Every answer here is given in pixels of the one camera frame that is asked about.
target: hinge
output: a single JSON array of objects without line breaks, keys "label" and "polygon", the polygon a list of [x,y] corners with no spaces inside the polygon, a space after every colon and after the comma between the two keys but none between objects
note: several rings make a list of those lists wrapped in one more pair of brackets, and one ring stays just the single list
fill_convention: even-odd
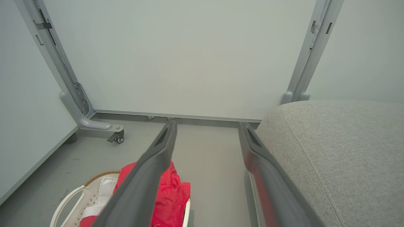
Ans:
[{"label": "hinge", "polygon": [[42,29],[51,29],[52,25],[50,23],[41,23],[41,24],[35,24],[36,29],[42,30]]}]

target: white wall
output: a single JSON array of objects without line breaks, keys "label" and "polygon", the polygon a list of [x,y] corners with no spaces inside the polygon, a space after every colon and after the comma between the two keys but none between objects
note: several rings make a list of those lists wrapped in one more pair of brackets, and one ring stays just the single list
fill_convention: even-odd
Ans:
[{"label": "white wall", "polygon": [[404,1],[346,0],[307,88],[310,100],[404,103]]},{"label": "white wall", "polygon": [[44,0],[94,109],[262,119],[315,0]]},{"label": "white wall", "polygon": [[77,125],[13,0],[0,21],[1,198]]}]

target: gray floor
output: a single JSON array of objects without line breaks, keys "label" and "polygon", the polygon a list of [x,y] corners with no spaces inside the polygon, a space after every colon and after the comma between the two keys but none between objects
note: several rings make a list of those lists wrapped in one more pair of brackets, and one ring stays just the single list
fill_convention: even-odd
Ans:
[{"label": "gray floor", "polygon": [[[49,226],[69,192],[99,172],[137,161],[166,122],[165,118],[147,121],[141,116],[111,114],[97,114],[95,119],[125,125],[125,141],[109,143],[106,139],[111,133],[78,131],[77,142],[62,145],[0,207],[1,226]],[[177,122],[172,160],[181,179],[191,183],[188,226],[255,225],[237,123]]]}]

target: sofa seam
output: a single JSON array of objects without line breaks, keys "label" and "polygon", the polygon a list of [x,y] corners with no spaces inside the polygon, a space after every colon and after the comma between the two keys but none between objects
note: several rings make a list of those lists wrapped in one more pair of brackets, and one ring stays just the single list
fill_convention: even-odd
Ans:
[{"label": "sofa seam", "polygon": [[[307,165],[307,167],[308,167],[308,169],[309,169],[309,171],[310,171],[312,177],[314,178],[314,182],[317,184],[317,187],[318,187],[318,189],[320,190],[321,195],[323,196],[324,202],[325,202],[325,204],[327,205],[328,210],[331,212],[331,215],[332,215],[332,218],[333,218],[334,221],[335,221],[335,224],[336,224],[337,226],[339,226],[338,223],[337,223],[337,220],[336,220],[336,218],[335,218],[335,216],[334,216],[334,214],[333,214],[332,211],[335,212],[335,214],[336,214],[336,216],[337,216],[337,219],[338,219],[338,221],[339,221],[340,223],[341,223],[341,221],[339,220],[339,218],[338,218],[338,213],[337,213],[337,211],[334,209],[334,206],[332,205],[331,200],[330,200],[330,198],[328,198],[328,194],[326,193],[326,191],[325,191],[325,189],[324,189],[324,186],[323,186],[324,182],[322,183],[322,182],[320,181],[319,176],[317,176],[318,171],[317,171],[317,173],[316,173],[316,171],[315,171],[315,169],[314,169],[313,163],[310,162],[311,158],[309,159],[308,155],[306,154],[306,152],[304,152],[304,150],[303,150],[301,144],[298,142],[296,136],[295,136],[294,133],[292,132],[292,129],[290,128],[289,124],[287,123],[287,121],[286,121],[286,119],[285,119],[285,116],[283,115],[282,108],[283,108],[283,106],[280,107],[280,112],[281,112],[281,115],[282,115],[282,119],[283,119],[283,121],[285,122],[286,126],[288,127],[290,133],[292,134],[295,143],[297,143],[297,144],[299,145],[299,147],[300,147],[300,153],[301,153],[303,159],[305,160],[306,165]],[[323,193],[323,191],[321,190],[321,188],[320,188],[318,182],[320,182],[320,184],[321,184],[321,186],[322,186],[324,192],[326,193],[328,202],[329,202],[329,204],[331,204],[332,210],[331,210],[330,205],[328,204],[327,199],[325,198],[324,193]]]}]

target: gray fabric upholstery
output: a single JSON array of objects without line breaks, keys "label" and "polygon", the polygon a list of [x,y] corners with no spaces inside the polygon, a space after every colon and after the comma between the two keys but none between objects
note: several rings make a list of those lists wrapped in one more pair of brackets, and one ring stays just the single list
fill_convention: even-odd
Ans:
[{"label": "gray fabric upholstery", "polygon": [[404,225],[404,105],[301,101],[257,134],[326,226]]}]

